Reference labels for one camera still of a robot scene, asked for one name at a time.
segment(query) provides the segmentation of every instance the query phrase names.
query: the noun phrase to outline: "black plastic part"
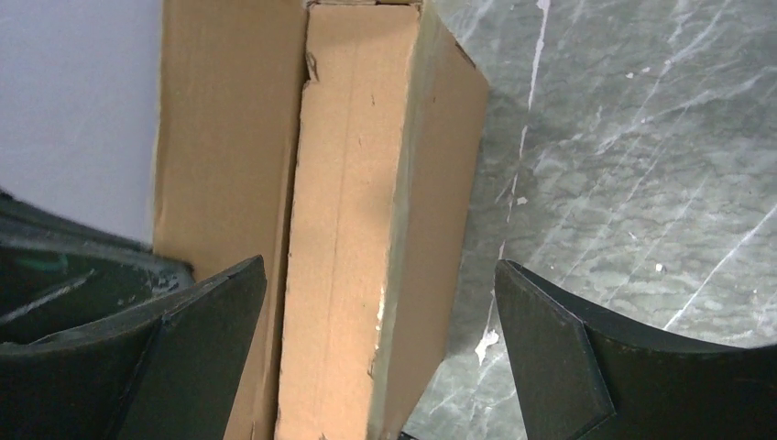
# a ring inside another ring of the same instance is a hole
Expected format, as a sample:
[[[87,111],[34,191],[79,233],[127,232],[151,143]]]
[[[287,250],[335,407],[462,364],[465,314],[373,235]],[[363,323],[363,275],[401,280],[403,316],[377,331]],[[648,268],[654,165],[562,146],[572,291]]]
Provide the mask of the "black plastic part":
[[[512,261],[496,296],[530,440],[777,438],[777,346],[668,333]]]
[[[0,343],[31,344],[192,284],[178,261],[0,216]]]
[[[114,236],[86,225],[64,219],[54,214],[47,213],[31,204],[17,200],[9,192],[0,188],[0,216],[14,219],[30,226],[38,226],[43,229],[85,237],[105,244],[131,248],[134,250],[150,250],[143,243],[134,240]]]
[[[221,440],[266,287],[0,191],[0,439]]]
[[[407,433],[400,433],[399,438],[397,440],[418,440],[417,438],[413,437],[410,434]]]
[[[1,345],[0,438],[222,438],[266,285],[252,258],[75,336]]]

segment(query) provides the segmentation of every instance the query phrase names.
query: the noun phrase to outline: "cardboard box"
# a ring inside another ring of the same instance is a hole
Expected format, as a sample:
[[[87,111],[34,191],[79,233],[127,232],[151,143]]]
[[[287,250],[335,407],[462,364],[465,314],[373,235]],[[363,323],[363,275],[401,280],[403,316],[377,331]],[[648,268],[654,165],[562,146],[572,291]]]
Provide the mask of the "cardboard box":
[[[306,58],[276,439],[395,440],[444,356],[487,83],[431,3],[315,5]]]
[[[267,295],[224,438],[269,440],[307,14],[292,0],[163,5],[153,245],[198,280],[264,257]]]
[[[268,275],[228,440],[396,437],[443,357],[487,85],[431,5],[340,3],[306,51],[299,0],[164,1],[155,252]]]

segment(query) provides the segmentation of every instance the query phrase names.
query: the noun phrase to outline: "curved black edge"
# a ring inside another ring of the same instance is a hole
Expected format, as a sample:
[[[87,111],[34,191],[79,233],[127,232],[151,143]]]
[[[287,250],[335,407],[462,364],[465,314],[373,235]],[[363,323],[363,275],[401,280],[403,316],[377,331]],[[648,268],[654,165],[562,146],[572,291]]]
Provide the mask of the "curved black edge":
[[[397,440],[419,440],[419,439],[403,431],[399,433],[399,437],[397,438]]]
[[[64,261],[64,269],[29,269],[19,259]],[[76,326],[194,284],[186,263],[1,214],[0,266],[7,289],[0,301],[0,342],[19,345],[72,336],[66,332]],[[88,281],[79,282],[87,274]],[[49,294],[46,283],[64,284],[60,293]]]
[[[263,260],[246,260],[210,283],[162,317],[132,382],[124,420],[108,438],[224,436],[264,303]]]
[[[221,438],[266,288],[250,258],[72,337],[0,345],[0,438]]]
[[[576,439],[613,416],[584,322],[507,264],[495,294],[529,438]]]
[[[122,248],[131,248],[146,252],[150,252],[151,250],[150,246],[139,241],[109,234],[99,229],[48,213],[32,204],[18,200],[10,192],[7,192],[2,188],[0,188],[0,215],[7,218],[13,218],[28,225],[34,225],[78,237],[90,238],[95,241]]]
[[[553,298],[568,313],[576,316],[592,331],[618,340],[632,347],[645,347],[654,351],[682,353],[720,353],[740,351],[741,348],[723,346],[690,337],[666,332],[662,329],[635,321],[606,307],[590,302],[553,284],[545,278],[511,260],[501,260],[498,267],[513,270],[515,282],[534,288]]]
[[[777,433],[777,345],[746,349],[670,334],[511,261],[498,263],[495,290],[530,440],[767,440]],[[578,324],[586,339],[570,336]],[[585,421],[580,402],[594,391],[580,353],[597,366],[615,411],[573,432]]]

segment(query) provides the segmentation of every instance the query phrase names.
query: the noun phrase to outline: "white wall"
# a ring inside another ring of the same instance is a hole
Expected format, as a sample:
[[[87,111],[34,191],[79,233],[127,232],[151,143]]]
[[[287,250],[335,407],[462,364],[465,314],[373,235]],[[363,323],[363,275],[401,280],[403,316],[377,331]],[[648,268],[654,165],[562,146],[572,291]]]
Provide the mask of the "white wall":
[[[160,0],[0,0],[0,187],[149,242]]]

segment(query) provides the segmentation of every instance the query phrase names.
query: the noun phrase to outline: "gray marble surface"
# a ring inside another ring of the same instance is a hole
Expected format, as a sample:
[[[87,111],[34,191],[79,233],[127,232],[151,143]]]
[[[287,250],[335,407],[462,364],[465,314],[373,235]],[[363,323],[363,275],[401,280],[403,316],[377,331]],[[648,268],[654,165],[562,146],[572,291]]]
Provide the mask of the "gray marble surface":
[[[678,334],[777,342],[777,0],[437,7],[492,95],[449,353],[409,434],[526,438],[499,257]]]

